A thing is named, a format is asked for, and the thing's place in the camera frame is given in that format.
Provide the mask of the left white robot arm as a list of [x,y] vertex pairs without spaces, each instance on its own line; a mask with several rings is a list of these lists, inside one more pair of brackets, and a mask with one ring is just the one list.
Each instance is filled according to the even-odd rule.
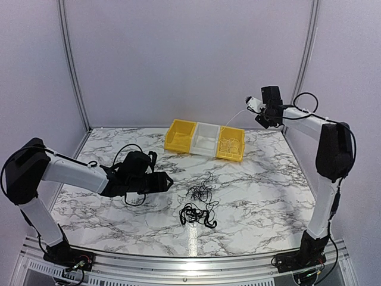
[[62,265],[70,265],[75,252],[65,244],[64,232],[39,198],[40,183],[58,182],[108,198],[167,192],[173,180],[166,172],[155,170],[156,161],[155,152],[138,149],[110,167],[95,161],[84,163],[47,148],[40,138],[33,138],[5,161],[1,190],[52,248],[53,257]]

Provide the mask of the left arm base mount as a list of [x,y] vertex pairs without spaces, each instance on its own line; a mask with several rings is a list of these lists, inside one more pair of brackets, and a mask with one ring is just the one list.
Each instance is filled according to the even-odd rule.
[[66,267],[67,271],[91,271],[95,260],[95,253],[73,248],[67,240],[49,246],[43,255],[45,261]]

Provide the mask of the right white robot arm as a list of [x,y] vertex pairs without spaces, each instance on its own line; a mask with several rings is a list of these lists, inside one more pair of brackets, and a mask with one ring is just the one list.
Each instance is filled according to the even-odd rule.
[[331,220],[338,209],[341,183],[355,163],[355,136],[345,122],[319,116],[315,111],[298,107],[295,103],[284,104],[277,86],[261,88],[261,96],[260,100],[247,97],[245,103],[262,127],[295,129],[318,143],[315,159],[318,194],[303,239],[310,239],[312,243],[326,242],[330,237]]

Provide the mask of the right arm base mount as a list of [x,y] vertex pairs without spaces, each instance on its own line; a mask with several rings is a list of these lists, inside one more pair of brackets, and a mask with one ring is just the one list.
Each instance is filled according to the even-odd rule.
[[310,268],[326,262],[324,249],[329,241],[329,236],[314,239],[307,231],[303,232],[300,248],[294,251],[276,254],[271,264],[279,273],[297,271]]

